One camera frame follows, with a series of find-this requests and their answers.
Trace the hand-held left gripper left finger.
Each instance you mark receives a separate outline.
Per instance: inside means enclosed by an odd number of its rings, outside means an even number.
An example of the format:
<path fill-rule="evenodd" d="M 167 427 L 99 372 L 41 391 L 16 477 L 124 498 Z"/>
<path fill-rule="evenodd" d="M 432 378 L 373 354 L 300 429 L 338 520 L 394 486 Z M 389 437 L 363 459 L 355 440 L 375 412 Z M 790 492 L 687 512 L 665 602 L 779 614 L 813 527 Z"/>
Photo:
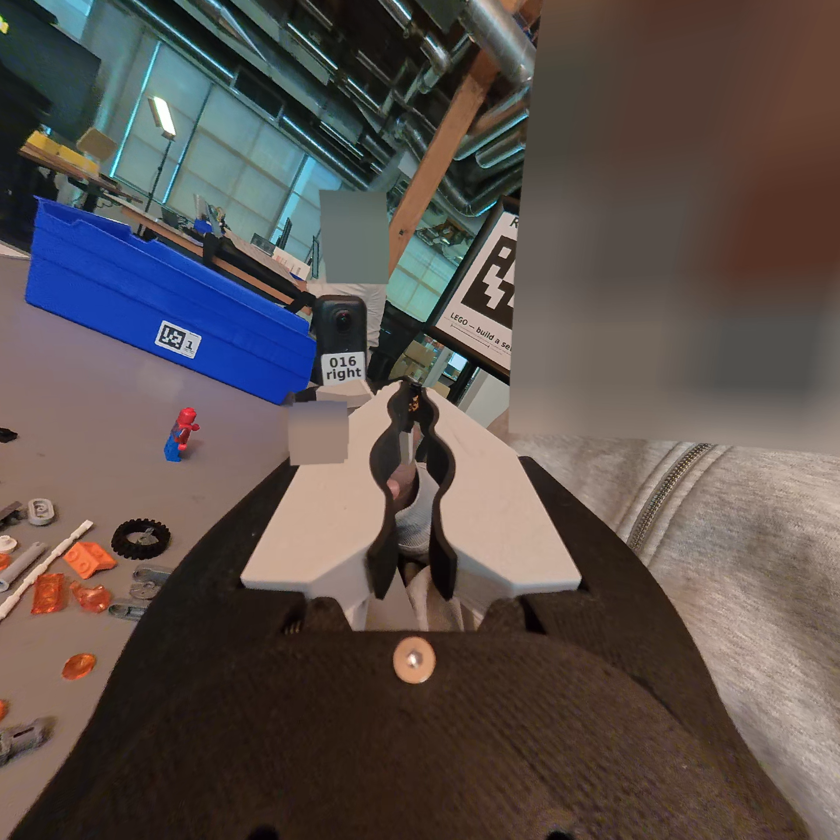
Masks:
<path fill-rule="evenodd" d="M 383 388 L 349 416 L 344 462 L 302 465 L 240 575 L 249 590 L 331 597 L 354 631 L 365 630 L 373 596 L 366 557 L 385 525 L 393 495 L 377 483 L 371 451 L 392 425 Z"/>

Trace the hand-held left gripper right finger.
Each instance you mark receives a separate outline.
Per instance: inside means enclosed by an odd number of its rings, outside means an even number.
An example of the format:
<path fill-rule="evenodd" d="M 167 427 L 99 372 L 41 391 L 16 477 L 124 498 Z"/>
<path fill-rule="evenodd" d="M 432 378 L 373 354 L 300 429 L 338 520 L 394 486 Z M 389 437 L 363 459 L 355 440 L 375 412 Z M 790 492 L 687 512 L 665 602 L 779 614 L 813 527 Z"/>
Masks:
<path fill-rule="evenodd" d="M 420 629 L 462 632 L 495 601 L 577 590 L 581 573 L 515 451 L 435 391 L 423 390 L 418 408 Z"/>

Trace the person's right forearm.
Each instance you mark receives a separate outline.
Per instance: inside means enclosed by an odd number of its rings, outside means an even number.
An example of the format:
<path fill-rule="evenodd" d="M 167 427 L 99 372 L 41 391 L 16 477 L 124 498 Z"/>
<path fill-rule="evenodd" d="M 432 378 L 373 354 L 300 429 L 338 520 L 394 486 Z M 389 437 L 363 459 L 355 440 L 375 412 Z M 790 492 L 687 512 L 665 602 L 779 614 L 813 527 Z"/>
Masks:
<path fill-rule="evenodd" d="M 416 464 L 416 494 L 411 504 L 395 515 L 397 548 L 408 560 L 428 563 L 434 500 L 438 490 L 438 483 L 429 475 L 425 463 Z"/>

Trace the person's right hand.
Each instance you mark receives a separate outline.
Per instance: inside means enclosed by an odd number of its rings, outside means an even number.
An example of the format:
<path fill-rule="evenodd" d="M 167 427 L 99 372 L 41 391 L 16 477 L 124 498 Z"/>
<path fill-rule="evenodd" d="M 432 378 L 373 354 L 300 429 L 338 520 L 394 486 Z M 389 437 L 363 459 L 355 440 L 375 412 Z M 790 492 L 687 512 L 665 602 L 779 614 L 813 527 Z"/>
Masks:
<path fill-rule="evenodd" d="M 399 465 L 386 483 L 397 511 L 410 507 L 419 490 L 418 464 Z"/>

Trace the wooden workbench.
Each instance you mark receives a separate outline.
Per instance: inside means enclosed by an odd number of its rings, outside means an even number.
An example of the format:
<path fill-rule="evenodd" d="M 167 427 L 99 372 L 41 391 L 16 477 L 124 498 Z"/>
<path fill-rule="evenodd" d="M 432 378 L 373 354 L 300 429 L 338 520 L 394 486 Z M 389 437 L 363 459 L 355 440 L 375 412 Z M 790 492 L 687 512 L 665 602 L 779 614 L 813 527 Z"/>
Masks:
<path fill-rule="evenodd" d="M 315 297 L 300 289 L 291 274 L 281 266 L 274 264 L 274 267 L 269 267 L 268 259 L 255 259 L 237 248 L 229 237 L 207 234 L 198 241 L 181 230 L 155 220 L 131 203 L 119 198 L 113 201 L 131 224 L 137 224 L 147 231 L 140 235 L 142 239 L 161 239 L 168 246 L 197 259 L 216 273 L 231 276 L 240 284 L 257 290 L 265 297 L 273 298 L 290 312 L 312 313 Z"/>

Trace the black bag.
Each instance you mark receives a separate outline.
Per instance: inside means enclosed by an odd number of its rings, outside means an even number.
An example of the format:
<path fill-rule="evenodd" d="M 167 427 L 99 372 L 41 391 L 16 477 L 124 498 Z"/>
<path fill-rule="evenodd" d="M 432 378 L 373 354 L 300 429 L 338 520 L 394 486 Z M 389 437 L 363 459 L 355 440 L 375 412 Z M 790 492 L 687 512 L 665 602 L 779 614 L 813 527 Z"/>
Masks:
<path fill-rule="evenodd" d="M 234 234 L 221 237 L 205 234 L 203 263 L 241 287 L 301 317 L 312 315 L 312 307 L 306 305 L 311 297 L 306 282 L 294 276 L 278 260 Z"/>

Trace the framed marker sign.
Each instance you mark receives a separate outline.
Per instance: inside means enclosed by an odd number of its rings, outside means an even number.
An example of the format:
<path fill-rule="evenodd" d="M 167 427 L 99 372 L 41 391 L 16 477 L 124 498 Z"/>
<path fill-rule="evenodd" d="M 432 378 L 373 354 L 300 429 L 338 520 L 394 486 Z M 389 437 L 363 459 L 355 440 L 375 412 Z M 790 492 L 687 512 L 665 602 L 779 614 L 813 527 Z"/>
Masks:
<path fill-rule="evenodd" d="M 503 197 L 427 320 L 425 333 L 509 384 L 519 202 Z"/>

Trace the red and blue minifigure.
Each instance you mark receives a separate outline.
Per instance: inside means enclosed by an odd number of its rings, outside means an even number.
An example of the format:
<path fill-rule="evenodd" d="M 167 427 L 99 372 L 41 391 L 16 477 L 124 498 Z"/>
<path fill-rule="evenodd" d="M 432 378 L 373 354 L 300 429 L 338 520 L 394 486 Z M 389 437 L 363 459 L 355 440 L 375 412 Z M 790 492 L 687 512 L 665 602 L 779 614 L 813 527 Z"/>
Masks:
<path fill-rule="evenodd" d="M 171 463 L 179 463 L 185 453 L 192 432 L 200 429 L 195 423 L 196 410 L 192 407 L 183 408 L 169 433 L 164 445 L 164 458 Z"/>

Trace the small black rubber tyre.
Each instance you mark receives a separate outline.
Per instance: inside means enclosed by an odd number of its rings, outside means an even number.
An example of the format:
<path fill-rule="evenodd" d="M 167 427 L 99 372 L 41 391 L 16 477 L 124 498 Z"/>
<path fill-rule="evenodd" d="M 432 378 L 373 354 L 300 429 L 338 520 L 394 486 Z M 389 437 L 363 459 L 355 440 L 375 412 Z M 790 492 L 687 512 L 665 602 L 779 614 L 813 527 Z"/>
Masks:
<path fill-rule="evenodd" d="M 159 521 L 141 518 L 120 524 L 112 535 L 112 550 L 128 560 L 148 561 L 159 557 L 171 543 L 170 530 Z"/>

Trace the wooden beam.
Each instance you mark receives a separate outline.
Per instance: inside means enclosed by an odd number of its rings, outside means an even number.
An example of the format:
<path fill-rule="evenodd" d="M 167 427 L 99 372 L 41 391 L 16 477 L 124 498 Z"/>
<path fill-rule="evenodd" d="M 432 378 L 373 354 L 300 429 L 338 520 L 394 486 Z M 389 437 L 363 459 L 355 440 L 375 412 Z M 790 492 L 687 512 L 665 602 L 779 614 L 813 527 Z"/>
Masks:
<path fill-rule="evenodd" d="M 388 275 L 393 273 L 403 256 L 498 71 L 490 54 L 481 50 L 452 97 L 388 227 Z"/>

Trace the blue plastic bin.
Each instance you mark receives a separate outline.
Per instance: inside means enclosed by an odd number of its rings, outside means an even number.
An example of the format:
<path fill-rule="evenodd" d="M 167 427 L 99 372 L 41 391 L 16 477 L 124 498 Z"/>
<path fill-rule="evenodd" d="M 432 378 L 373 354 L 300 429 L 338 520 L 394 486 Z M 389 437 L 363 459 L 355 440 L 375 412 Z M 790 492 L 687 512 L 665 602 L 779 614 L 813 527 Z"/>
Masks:
<path fill-rule="evenodd" d="M 303 318 L 128 225 L 40 197 L 31 247 L 31 306 L 270 403 L 308 387 Z"/>

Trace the orange slope brick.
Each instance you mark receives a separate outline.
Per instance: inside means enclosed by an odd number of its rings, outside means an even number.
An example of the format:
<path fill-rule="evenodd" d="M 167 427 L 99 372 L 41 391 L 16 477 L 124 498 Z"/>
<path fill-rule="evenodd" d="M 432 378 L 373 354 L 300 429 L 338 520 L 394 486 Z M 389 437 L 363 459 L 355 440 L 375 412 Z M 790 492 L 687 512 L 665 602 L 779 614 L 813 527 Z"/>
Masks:
<path fill-rule="evenodd" d="M 78 541 L 64 554 L 64 561 L 82 580 L 89 580 L 101 571 L 110 571 L 118 563 L 101 545 L 95 542 Z"/>

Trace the clear orange flat plate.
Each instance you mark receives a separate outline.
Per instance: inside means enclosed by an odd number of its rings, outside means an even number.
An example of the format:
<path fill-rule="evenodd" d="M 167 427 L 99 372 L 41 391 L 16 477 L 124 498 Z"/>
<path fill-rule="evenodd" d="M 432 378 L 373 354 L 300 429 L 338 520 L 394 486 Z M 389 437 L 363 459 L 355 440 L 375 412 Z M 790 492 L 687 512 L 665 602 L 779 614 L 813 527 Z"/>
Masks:
<path fill-rule="evenodd" d="M 68 604 L 67 578 L 62 573 L 45 573 L 34 583 L 30 614 L 33 616 L 59 613 Z"/>

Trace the light panel on stand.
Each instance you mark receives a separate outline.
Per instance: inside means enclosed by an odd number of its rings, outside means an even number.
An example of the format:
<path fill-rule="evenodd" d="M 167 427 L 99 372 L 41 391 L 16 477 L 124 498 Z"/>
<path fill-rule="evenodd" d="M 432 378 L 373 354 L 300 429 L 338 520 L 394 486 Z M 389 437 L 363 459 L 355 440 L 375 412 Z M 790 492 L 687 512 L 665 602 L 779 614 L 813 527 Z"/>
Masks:
<path fill-rule="evenodd" d="M 175 123 L 167 101 L 158 96 L 149 96 L 148 103 L 150 105 L 154 125 L 161 132 L 161 136 L 165 141 L 165 147 L 161 157 L 161 162 L 156 169 L 152 186 L 143 209 L 145 214 L 147 214 L 151 209 L 151 205 L 154 201 L 154 194 L 160 183 L 165 163 L 176 138 Z"/>

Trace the grey tube pin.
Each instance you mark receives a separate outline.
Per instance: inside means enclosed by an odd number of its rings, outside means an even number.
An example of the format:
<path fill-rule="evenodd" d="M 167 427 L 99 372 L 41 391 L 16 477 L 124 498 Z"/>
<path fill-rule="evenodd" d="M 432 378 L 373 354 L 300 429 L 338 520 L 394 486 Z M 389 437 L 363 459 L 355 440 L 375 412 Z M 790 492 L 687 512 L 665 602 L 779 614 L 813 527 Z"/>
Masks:
<path fill-rule="evenodd" d="M 44 554 L 47 548 L 48 545 L 44 542 L 34 542 L 3 569 L 0 577 L 1 593 L 5 593 L 12 583 Z"/>

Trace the silver ventilation ducts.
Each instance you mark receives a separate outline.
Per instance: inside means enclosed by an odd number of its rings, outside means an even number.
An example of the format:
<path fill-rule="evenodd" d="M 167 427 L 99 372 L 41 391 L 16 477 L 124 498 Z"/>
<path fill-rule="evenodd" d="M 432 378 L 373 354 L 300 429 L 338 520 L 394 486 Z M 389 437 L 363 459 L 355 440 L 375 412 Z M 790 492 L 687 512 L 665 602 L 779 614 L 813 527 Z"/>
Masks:
<path fill-rule="evenodd" d="M 529 117 L 542 3 L 381 5 L 405 37 L 418 38 L 427 63 L 407 91 L 394 88 L 383 105 L 365 112 L 384 121 L 378 128 L 381 140 L 368 133 L 360 137 L 363 147 L 384 162 L 369 187 L 389 191 L 402 177 L 409 185 L 452 97 L 484 49 L 497 64 L 498 74 L 429 203 L 452 217 L 478 217 L 521 184 L 526 136 L 522 125 Z"/>

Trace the yellow boxes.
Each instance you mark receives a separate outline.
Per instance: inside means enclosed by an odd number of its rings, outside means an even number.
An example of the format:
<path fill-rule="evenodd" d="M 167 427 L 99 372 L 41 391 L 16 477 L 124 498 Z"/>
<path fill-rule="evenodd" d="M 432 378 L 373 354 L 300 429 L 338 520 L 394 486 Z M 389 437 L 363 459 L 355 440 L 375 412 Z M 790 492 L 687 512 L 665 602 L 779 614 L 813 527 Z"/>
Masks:
<path fill-rule="evenodd" d="M 69 165 L 86 175 L 99 176 L 99 164 L 81 152 L 71 149 L 53 140 L 43 131 L 33 132 L 21 147 L 20 153 L 31 153 L 37 160 L 53 161 L 61 159 L 63 165 Z"/>

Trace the grey technic pin connector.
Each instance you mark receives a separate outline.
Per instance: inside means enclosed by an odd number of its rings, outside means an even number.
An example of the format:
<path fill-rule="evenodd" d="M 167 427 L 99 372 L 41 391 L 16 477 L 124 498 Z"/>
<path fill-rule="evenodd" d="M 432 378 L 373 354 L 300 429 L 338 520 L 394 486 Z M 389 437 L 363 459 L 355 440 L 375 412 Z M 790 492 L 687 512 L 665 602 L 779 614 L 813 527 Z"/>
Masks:
<path fill-rule="evenodd" d="M 43 746 L 51 738 L 55 724 L 53 717 L 41 717 L 29 723 L 2 728 L 1 768 Z"/>

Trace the grey technic frame piece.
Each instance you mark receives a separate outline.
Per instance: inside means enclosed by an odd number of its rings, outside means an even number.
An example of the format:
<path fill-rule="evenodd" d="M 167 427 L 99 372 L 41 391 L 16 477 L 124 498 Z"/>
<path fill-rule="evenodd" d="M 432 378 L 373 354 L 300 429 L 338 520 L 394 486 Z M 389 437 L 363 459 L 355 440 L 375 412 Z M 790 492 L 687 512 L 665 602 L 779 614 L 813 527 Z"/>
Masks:
<path fill-rule="evenodd" d="M 137 566 L 132 574 L 129 597 L 148 602 L 154 599 L 173 573 L 172 569 L 151 563 Z"/>

